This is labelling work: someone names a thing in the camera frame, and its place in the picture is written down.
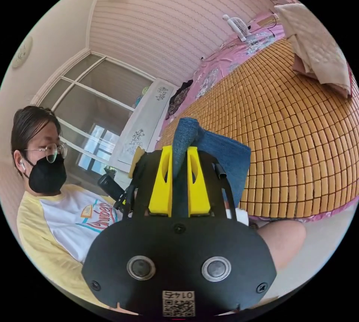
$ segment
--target black cloth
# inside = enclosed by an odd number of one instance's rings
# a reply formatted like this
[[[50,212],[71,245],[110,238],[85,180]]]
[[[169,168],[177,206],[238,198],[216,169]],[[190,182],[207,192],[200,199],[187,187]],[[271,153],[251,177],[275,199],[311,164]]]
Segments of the black cloth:
[[[188,91],[190,90],[190,86],[193,83],[193,79],[190,79],[188,82],[182,83],[181,87],[177,90],[177,92],[171,97],[169,100],[168,111],[166,114],[166,120],[169,119],[171,115],[173,115],[183,101],[186,99]]]

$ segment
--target small fan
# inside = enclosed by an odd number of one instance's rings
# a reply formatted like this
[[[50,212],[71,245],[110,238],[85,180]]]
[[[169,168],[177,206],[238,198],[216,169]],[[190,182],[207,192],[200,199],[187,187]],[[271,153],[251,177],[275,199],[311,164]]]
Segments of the small fan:
[[[246,37],[251,35],[249,32],[247,25],[238,17],[230,18],[228,15],[224,15],[223,19],[227,21],[229,26],[232,28],[233,32],[235,32],[238,38],[242,41],[246,41]]]

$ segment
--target black device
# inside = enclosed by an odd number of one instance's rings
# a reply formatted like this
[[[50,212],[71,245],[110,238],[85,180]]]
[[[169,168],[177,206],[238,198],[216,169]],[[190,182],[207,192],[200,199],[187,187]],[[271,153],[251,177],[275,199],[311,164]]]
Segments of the black device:
[[[171,160],[170,147],[143,155],[125,191],[109,176],[100,179],[123,219],[92,243],[86,283],[102,303],[153,318],[195,319],[257,304],[276,270],[264,240],[236,220],[225,171],[191,147],[172,180]]]

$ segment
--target person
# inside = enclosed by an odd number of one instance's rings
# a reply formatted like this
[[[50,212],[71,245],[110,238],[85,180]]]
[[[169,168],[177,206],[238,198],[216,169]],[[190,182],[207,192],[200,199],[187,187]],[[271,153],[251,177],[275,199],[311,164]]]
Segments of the person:
[[[91,243],[122,214],[110,197],[65,184],[67,146],[60,135],[60,123],[48,108],[27,106],[14,116],[11,153],[25,188],[17,215],[20,241],[32,263],[55,285],[110,308],[92,294],[81,269]],[[248,225],[245,211],[237,209],[237,219]],[[297,221],[269,223],[258,233],[277,270],[297,254],[305,239],[305,228]],[[133,313],[119,306],[115,310]]]

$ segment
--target sticker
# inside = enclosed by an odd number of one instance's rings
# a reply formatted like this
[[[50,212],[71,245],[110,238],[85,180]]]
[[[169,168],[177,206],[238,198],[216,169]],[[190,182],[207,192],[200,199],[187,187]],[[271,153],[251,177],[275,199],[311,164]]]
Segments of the sticker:
[[[162,291],[164,317],[194,317],[194,291]]]
[[[81,217],[89,219],[92,216],[92,205],[87,205],[81,213]]]

